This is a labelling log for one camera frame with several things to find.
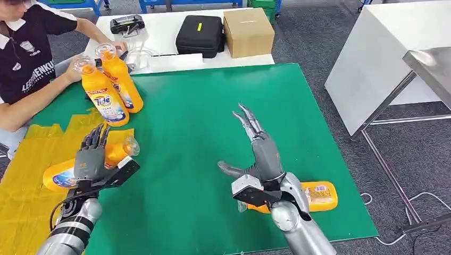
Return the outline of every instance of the green bin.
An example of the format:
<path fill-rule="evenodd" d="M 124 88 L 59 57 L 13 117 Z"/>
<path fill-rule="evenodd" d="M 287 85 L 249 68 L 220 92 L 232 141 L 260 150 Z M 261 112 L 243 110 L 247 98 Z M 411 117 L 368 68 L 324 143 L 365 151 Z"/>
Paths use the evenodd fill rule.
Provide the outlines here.
<path fill-rule="evenodd" d="M 275 5 L 276 5 L 275 0 L 248 0 L 247 1 L 247 6 L 253 7 L 253 8 L 258 8 L 258 7 L 275 8 Z"/>
<path fill-rule="evenodd" d="M 275 8 L 263 8 L 263 11 L 265 12 L 266 17 L 268 17 L 269 22 L 272 23 L 275 17 Z"/>

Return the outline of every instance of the person's hand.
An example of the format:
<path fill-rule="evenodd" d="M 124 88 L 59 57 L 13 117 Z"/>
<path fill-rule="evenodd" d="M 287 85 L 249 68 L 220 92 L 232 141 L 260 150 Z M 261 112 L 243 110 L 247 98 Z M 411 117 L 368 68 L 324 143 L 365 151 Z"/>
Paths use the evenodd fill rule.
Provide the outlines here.
<path fill-rule="evenodd" d="M 66 77 L 66 79 L 69 81 L 69 84 L 72 84 L 74 82 L 81 80 L 81 74 L 74 69 L 75 61 L 78 60 L 80 56 L 74 56 L 71 60 L 71 63 L 69 64 L 68 69 L 66 70 L 63 75 Z"/>
<path fill-rule="evenodd" d="M 125 52 L 127 50 L 127 44 L 123 41 L 112 41 L 111 44 L 116 48 L 118 55 L 122 54 L 122 52 Z"/>

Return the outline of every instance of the white collar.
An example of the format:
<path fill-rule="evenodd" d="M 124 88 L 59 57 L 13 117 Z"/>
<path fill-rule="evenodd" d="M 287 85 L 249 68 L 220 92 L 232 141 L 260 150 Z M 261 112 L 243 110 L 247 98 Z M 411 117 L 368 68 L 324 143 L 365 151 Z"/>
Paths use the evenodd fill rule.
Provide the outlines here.
<path fill-rule="evenodd" d="M 19 28 L 21 28 L 25 24 L 25 20 L 18 19 L 16 21 L 5 22 L 5 23 L 11 30 L 17 31 Z M 5 46 L 9 41 L 10 41 L 9 37 L 0 34 L 0 49 L 5 49 Z"/>

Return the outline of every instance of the black cable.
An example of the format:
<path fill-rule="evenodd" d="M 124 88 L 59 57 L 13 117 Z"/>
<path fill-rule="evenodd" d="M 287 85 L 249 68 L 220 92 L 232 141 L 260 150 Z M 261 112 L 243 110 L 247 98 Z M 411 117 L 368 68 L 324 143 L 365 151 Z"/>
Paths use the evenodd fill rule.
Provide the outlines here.
<path fill-rule="evenodd" d="M 81 193 L 81 194 L 78 194 L 78 195 L 74 195 L 73 197 L 66 198 L 63 201 L 61 201 L 58 204 L 56 204 L 56 206 L 52 209 L 52 212 L 50 213 L 50 219 L 49 219 L 49 222 L 48 222 L 48 225 L 50 227 L 50 232 L 53 231 L 55 229 L 55 227 L 56 227 L 56 226 L 55 227 L 53 226 L 53 215 L 55 214 L 55 211 L 57 210 L 57 208 L 60 205 L 62 205 L 64 203 L 67 203 L 67 202 L 71 201 L 72 199 L 79 198 L 79 197 L 84 197 L 84 196 L 87 196 L 87 195 L 91 195 L 91 194 L 96 193 L 98 191 L 99 190 L 91 190 L 91 191 L 84 192 L 84 193 Z"/>
<path fill-rule="evenodd" d="M 437 231 L 439 231 L 441 229 L 441 226 L 439 226 L 437 229 L 435 230 L 431 230 L 431 231 L 427 231 L 424 232 L 423 234 L 417 235 L 414 239 L 413 239 L 413 255 L 415 255 L 415 244 L 416 244 L 416 239 L 418 239 L 418 237 L 426 235 L 426 234 L 430 234 L 430 233 L 435 233 Z"/>

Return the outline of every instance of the orange detergent bottle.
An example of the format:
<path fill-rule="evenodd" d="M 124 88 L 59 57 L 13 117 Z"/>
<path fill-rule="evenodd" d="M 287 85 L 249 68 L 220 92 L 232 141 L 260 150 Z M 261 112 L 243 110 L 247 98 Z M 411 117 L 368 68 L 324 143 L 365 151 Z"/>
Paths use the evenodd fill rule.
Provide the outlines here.
<path fill-rule="evenodd" d="M 81 73 L 81 85 L 108 125 L 127 124 L 130 115 L 121 97 L 108 77 L 96 68 L 94 60 L 83 56 L 74 65 L 74 69 Z"/>
<path fill-rule="evenodd" d="M 301 187 L 307 196 L 310 212 L 332 210 L 338 204 L 337 191 L 335 190 L 335 186 L 330 182 L 302 182 Z M 270 213 L 266 205 L 257 207 L 238 201 L 239 211 L 243 212 L 247 209 L 256 210 L 263 214 Z"/>
<path fill-rule="evenodd" d="M 137 156 L 139 144 L 134 137 L 126 137 L 122 143 L 108 144 L 105 146 L 105 168 L 113 169 L 126 156 Z M 73 172 L 75 159 L 69 159 L 62 163 L 53 165 L 45 170 L 43 184 L 52 191 L 67 191 L 77 184 Z"/>
<path fill-rule="evenodd" d="M 101 58 L 103 71 L 114 83 L 114 88 L 121 96 L 127 110 L 131 113 L 139 112 L 144 102 L 128 73 L 127 65 L 118 58 L 114 46 L 108 43 L 100 44 L 96 48 L 96 54 Z"/>

